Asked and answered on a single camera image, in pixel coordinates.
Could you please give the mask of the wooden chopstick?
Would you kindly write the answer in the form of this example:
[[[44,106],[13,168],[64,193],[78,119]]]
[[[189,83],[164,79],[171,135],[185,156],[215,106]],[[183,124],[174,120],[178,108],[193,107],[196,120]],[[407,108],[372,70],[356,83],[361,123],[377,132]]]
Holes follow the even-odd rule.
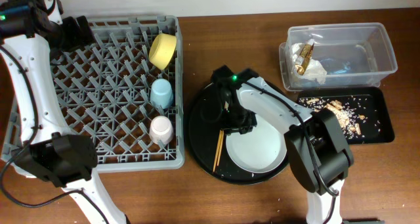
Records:
[[[213,164],[213,173],[216,170],[216,161],[217,161],[217,152],[218,152],[218,145],[219,145],[219,139],[220,139],[220,132],[219,132],[219,138],[218,138],[218,142],[217,142],[217,149],[216,149],[216,154],[215,154],[215,159],[214,159],[214,164]]]
[[[218,145],[218,152],[217,152],[216,167],[219,166],[219,163],[220,163],[223,141],[224,141],[224,130],[221,130],[220,131],[219,145]]]

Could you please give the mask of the grey round plate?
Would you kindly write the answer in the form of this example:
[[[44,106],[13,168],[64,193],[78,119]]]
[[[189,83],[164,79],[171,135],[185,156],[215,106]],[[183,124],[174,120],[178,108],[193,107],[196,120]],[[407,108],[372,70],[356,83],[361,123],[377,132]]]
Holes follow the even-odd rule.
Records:
[[[251,132],[226,137],[231,160],[251,173],[266,173],[277,168],[286,157],[284,136],[265,119],[256,115],[257,126]]]

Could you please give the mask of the pink plastic cup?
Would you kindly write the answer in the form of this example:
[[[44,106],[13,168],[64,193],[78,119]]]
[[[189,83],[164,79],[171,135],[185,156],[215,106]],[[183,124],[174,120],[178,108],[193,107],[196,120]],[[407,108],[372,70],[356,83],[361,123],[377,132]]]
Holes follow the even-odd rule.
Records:
[[[174,129],[168,117],[156,116],[150,124],[150,139],[158,144],[161,141],[164,145],[169,144],[174,136]]]

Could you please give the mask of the blue plastic cup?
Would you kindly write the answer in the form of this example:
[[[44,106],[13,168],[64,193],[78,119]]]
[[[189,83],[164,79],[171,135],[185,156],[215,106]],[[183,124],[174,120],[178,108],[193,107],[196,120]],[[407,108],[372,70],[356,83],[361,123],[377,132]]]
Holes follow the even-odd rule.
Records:
[[[173,102],[173,90],[169,81],[166,79],[157,79],[153,82],[150,93],[152,106],[167,109]]]

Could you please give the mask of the yellow bowl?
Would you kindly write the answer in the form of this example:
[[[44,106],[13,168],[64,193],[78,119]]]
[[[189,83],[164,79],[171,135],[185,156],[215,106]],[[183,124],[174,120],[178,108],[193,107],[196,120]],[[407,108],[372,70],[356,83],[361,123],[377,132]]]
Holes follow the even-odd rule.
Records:
[[[170,63],[177,46],[174,35],[159,34],[153,41],[149,61],[158,69],[164,70]]]

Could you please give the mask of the white tissue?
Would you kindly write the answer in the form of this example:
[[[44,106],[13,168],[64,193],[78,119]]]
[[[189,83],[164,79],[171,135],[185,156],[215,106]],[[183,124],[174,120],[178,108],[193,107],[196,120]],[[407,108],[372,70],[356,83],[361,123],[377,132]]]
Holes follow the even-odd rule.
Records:
[[[292,50],[293,63],[299,66],[302,66],[305,56],[307,54],[306,44],[305,43],[293,44],[291,50]]]
[[[312,81],[316,80],[320,85],[323,85],[326,82],[327,71],[320,61],[310,60],[303,76]]]

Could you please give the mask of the gold snack wrapper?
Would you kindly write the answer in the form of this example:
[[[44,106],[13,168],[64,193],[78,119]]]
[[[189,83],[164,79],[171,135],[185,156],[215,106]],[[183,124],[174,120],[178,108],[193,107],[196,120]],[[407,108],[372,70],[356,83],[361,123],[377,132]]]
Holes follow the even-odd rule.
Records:
[[[303,75],[306,71],[310,59],[312,57],[312,52],[314,49],[314,40],[310,39],[308,42],[305,43],[301,52],[299,53],[298,57],[295,60],[295,69],[299,75]]]

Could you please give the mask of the food scraps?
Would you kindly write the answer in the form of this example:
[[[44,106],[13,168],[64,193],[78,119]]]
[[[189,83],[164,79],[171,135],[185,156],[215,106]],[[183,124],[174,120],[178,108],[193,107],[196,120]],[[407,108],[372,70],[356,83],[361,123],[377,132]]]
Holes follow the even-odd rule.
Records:
[[[315,112],[319,112],[324,108],[333,112],[347,139],[361,139],[365,137],[362,133],[362,124],[366,122],[366,116],[357,114],[356,108],[351,108],[348,103],[321,97],[300,99],[299,102]]]

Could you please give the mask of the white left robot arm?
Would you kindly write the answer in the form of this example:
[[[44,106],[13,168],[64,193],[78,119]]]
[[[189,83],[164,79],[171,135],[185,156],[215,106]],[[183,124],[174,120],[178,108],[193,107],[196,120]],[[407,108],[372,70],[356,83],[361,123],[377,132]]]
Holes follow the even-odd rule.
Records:
[[[63,17],[60,0],[1,0],[1,56],[18,102],[22,148],[9,162],[70,196],[91,223],[127,223],[97,172],[95,144],[66,123],[51,58],[94,42],[84,16]]]

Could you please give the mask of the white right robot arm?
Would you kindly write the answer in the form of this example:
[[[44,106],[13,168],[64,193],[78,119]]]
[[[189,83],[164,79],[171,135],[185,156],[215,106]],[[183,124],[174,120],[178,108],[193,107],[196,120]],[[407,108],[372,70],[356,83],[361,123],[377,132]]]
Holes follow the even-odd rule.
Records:
[[[290,168],[307,191],[306,222],[343,223],[341,189],[354,157],[336,115],[291,101],[251,69],[235,74],[221,66],[213,72],[211,83],[226,134],[249,134],[260,116],[284,137]]]

